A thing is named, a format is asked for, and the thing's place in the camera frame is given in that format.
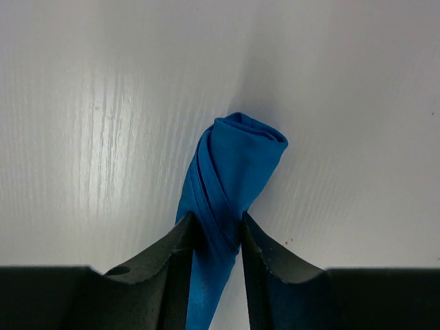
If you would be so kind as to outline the blue cloth napkin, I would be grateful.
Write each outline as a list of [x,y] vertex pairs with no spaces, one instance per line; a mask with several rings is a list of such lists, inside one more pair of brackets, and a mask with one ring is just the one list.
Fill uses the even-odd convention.
[[275,128],[244,113],[217,118],[199,138],[176,220],[191,212],[201,236],[192,258],[187,329],[208,329],[241,246],[241,221],[288,146]]

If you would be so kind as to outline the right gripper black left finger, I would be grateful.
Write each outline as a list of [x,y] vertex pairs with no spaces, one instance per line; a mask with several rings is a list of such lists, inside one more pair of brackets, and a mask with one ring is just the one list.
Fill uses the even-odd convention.
[[87,266],[1,268],[2,329],[184,329],[195,236],[188,213],[105,274]]

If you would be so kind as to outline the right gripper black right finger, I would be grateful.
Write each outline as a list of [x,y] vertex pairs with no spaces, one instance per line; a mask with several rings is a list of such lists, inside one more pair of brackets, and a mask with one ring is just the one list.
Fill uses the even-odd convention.
[[251,329],[438,329],[439,270],[320,269],[243,215]]

